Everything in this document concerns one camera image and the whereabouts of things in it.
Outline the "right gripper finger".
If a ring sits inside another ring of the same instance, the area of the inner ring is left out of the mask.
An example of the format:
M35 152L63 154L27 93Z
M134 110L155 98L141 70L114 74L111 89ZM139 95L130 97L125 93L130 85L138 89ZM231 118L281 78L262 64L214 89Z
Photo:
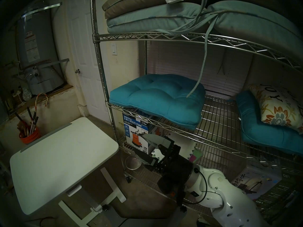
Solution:
M141 150L135 150L135 154L145 165L156 166L159 162L158 158L152 157Z
M141 137L159 150L170 150L174 145L174 141L167 136L161 137L156 134L145 133L141 134Z

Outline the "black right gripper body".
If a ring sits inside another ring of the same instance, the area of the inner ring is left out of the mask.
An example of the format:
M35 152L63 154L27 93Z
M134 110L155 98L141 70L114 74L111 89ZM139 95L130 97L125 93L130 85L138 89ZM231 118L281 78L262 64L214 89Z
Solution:
M164 152L164 157L161 160L155 158L155 162L145 165L145 168L161 175L157 185L163 194L178 194L178 189L184 188L192 174L193 163L180 155L182 147L179 145L173 144L168 148L161 144L153 145L161 153Z

